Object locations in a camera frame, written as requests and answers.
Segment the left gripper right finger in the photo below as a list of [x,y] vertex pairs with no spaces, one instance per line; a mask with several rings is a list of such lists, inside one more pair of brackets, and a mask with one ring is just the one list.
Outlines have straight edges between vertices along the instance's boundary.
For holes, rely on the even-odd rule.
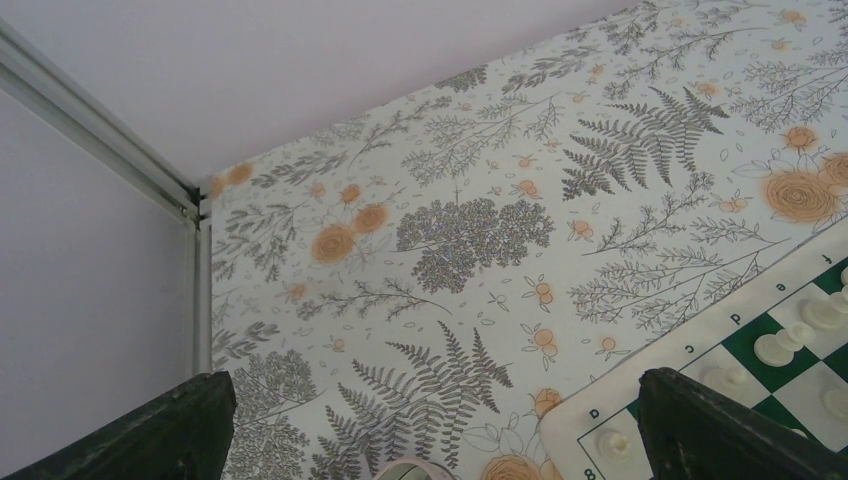
[[845,479],[847,457],[671,369],[639,378],[655,479]]

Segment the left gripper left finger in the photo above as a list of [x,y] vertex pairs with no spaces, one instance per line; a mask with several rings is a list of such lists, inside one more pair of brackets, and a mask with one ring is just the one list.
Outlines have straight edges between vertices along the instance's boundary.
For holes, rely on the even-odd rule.
[[9,479],[219,479],[234,436],[226,371],[198,374]]

